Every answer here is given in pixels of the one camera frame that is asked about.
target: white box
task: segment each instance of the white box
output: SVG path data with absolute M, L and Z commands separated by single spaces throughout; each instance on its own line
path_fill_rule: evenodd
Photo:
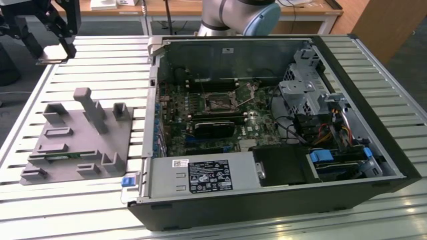
M 91 0 L 91 11 L 117 9 L 116 0 Z
M 135 6 L 140 0 L 116 0 L 119 5 Z

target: metal slatted surface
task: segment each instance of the metal slatted surface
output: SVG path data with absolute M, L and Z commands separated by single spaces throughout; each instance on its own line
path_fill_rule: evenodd
M 148 70 L 143 36 L 77 37 L 76 58 L 48 66 L 5 145 L 0 150 L 1 239 L 419 239 L 427 234 L 427 126 L 399 85 L 368 60 L 348 37 L 323 37 L 368 103 L 414 162 L 423 180 L 354 209 L 149 232 L 121 203 L 120 178 L 21 186 L 20 172 L 45 122 L 47 103 L 72 101 L 73 89 L 91 87 L 93 99 L 135 107 L 127 171 L 141 166 Z M 339 86 L 331 79 L 332 86 Z

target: power supply label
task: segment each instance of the power supply label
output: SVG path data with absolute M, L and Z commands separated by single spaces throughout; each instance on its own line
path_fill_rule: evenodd
M 228 160 L 189 162 L 188 181 L 192 194 L 233 190 Z

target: blue latch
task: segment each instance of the blue latch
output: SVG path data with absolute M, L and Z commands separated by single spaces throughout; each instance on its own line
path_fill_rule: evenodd
M 136 182 L 136 177 L 135 176 L 125 176 L 124 178 L 121 178 L 121 187 L 123 188 L 133 187 L 135 186 L 135 182 Z
M 372 151 L 368 147 L 363 148 L 363 152 L 364 152 L 367 158 L 371 158 L 374 156 Z
M 334 156 L 330 150 L 315 150 L 310 153 L 311 161 L 315 162 L 326 162 L 334 161 Z

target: circuit board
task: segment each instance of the circuit board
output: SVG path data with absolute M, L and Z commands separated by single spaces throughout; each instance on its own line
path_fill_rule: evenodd
M 239 81 L 233 91 L 207 93 L 189 92 L 183 85 L 161 85 L 167 156 L 244 152 L 248 150 L 240 146 L 244 140 L 252 140 L 249 143 L 256 146 L 279 144 L 281 139 L 268 109 L 269 89 L 253 81 Z M 195 138 L 192 117 L 236 112 L 243 116 L 231 137 Z

